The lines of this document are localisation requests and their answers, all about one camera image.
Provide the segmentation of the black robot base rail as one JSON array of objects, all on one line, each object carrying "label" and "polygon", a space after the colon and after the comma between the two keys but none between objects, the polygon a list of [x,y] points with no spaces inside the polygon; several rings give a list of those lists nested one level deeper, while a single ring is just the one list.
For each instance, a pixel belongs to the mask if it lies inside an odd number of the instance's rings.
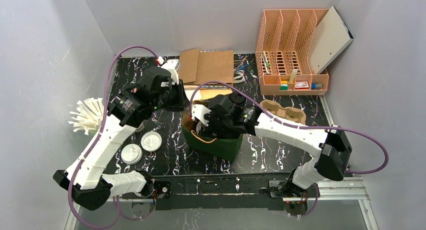
[{"label": "black robot base rail", "polygon": [[284,210],[287,203],[312,203],[319,190],[284,192],[289,172],[155,176],[144,193],[126,193],[123,199],[147,202],[156,198],[157,210],[187,208],[266,208]]}]

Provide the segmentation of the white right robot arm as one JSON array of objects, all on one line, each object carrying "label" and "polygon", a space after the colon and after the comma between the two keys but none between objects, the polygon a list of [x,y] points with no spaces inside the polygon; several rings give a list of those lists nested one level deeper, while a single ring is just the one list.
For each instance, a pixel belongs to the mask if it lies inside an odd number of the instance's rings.
[{"label": "white right robot arm", "polygon": [[217,139],[232,139],[242,134],[266,137],[290,144],[312,155],[295,168],[283,186],[285,190],[306,190],[323,179],[342,181],[345,177],[351,145],[342,130],[305,129],[271,115],[258,103],[247,103],[238,93],[218,95],[206,105],[193,104],[190,117],[200,122],[201,132]]}]

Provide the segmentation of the brown pulp cup carrier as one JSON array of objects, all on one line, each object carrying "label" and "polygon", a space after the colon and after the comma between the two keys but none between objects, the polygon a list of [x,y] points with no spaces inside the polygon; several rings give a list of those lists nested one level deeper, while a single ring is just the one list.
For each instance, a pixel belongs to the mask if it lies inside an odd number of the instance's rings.
[{"label": "brown pulp cup carrier", "polygon": [[282,107],[279,103],[268,99],[261,101],[260,105],[277,117],[305,125],[306,115],[301,109],[290,106]]}]

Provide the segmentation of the green kraft paper bag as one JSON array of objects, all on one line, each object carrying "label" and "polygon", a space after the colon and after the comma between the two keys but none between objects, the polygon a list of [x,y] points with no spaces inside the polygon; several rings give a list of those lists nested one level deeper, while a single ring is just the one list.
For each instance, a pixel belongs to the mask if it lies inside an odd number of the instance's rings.
[{"label": "green kraft paper bag", "polygon": [[[207,101],[194,101],[193,104],[202,104],[207,107]],[[238,151],[242,144],[243,135],[238,139],[212,139],[199,135],[200,125],[203,125],[199,120],[192,121],[190,118],[190,110],[184,112],[181,120],[183,134],[188,146],[202,153],[228,160],[235,161]]]}]

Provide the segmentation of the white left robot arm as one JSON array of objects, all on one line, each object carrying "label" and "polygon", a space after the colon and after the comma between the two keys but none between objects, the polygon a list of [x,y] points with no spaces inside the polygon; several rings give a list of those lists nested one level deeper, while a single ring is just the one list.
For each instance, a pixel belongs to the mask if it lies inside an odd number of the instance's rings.
[{"label": "white left robot arm", "polygon": [[143,192],[149,180],[143,170],[104,174],[104,169],[124,141],[153,112],[160,109],[179,112],[187,106],[183,81],[176,69],[146,69],[138,83],[114,97],[100,129],[80,157],[67,169],[57,170],[53,179],[68,191],[71,203],[88,210],[100,208],[113,196]]}]

